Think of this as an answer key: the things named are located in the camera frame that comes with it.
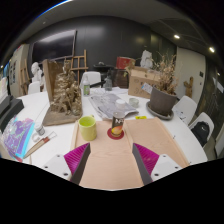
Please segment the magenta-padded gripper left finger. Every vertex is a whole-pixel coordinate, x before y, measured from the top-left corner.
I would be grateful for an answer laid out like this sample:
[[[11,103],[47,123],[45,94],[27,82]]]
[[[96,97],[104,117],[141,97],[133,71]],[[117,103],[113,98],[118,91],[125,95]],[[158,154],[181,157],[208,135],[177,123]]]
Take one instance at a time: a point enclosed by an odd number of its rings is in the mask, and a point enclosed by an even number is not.
[[[78,185],[90,155],[90,144],[85,143],[65,155],[57,154],[42,168],[56,176]]]

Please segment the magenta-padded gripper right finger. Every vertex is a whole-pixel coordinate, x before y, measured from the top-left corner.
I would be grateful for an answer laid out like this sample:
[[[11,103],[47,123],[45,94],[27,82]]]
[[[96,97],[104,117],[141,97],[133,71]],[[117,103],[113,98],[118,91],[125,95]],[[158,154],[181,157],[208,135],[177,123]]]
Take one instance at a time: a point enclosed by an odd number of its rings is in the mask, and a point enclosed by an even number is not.
[[[181,169],[181,167],[167,154],[158,155],[137,143],[133,144],[132,153],[135,157],[144,185],[159,180]]]

